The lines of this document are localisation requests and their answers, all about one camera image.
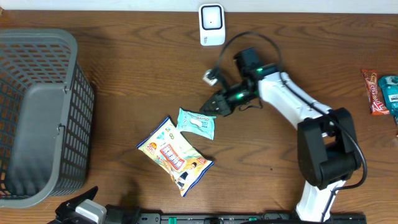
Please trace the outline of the orange chocolate bar wrapper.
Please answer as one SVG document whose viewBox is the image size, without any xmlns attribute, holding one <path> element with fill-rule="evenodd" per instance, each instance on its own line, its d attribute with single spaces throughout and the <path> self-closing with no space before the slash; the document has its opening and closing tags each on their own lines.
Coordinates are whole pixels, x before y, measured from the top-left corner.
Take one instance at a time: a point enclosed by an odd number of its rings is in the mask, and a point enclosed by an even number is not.
<svg viewBox="0 0 398 224">
<path fill-rule="evenodd" d="M 389 110 L 386 108 L 384 103 L 379 98 L 378 83 L 377 83 L 377 71 L 376 70 L 361 70 L 361 73 L 363 75 L 366 89 L 367 89 L 371 114 L 374 116 L 389 114 Z"/>
</svg>

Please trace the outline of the mint green small packet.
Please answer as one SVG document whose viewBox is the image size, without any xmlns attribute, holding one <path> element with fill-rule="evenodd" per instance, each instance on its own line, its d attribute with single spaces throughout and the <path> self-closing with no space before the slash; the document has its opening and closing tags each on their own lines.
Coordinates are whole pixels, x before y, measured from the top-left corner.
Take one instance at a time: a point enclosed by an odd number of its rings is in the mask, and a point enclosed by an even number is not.
<svg viewBox="0 0 398 224">
<path fill-rule="evenodd" d="M 214 140 L 216 116 L 179 109 L 177 118 L 177 129 L 180 132 L 189 132 Z"/>
</svg>

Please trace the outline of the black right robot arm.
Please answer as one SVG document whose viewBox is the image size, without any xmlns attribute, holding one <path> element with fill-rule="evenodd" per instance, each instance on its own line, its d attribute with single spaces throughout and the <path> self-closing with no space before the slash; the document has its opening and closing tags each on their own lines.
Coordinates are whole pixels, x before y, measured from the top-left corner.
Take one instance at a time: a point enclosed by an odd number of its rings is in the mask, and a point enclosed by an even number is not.
<svg viewBox="0 0 398 224">
<path fill-rule="evenodd" d="M 200 108 L 212 116 L 228 116 L 259 99 L 272 105 L 297 131 L 298 166 L 305 179 L 295 208 L 305 222 L 329 222 L 338 192 L 355 189 L 366 180 L 368 168 L 358 145 L 351 114 L 324 105 L 300 89 L 276 63 L 262 63 L 254 49 L 234 56 L 242 78 L 229 86 L 219 68 L 207 70 L 203 80 L 221 85 Z"/>
</svg>

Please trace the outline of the blue mouthwash bottle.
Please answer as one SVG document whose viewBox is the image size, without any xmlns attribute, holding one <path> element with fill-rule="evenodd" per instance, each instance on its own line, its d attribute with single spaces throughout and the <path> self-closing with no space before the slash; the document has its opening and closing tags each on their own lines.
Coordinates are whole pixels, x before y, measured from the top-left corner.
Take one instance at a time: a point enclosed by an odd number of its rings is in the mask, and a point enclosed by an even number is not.
<svg viewBox="0 0 398 224">
<path fill-rule="evenodd" d="M 382 90 L 386 108 L 389 110 L 390 115 L 394 117 L 397 123 L 397 75 L 383 76 L 379 79 L 378 84 Z"/>
</svg>

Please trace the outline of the cream wet wipes pack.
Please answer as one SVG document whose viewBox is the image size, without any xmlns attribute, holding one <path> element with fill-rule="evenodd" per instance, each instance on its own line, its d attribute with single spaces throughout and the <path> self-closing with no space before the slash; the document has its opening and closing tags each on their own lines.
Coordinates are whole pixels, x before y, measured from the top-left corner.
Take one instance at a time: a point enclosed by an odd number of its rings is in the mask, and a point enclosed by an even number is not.
<svg viewBox="0 0 398 224">
<path fill-rule="evenodd" d="M 182 197 L 214 165 L 184 138 L 169 117 L 136 147 L 168 173 Z"/>
</svg>

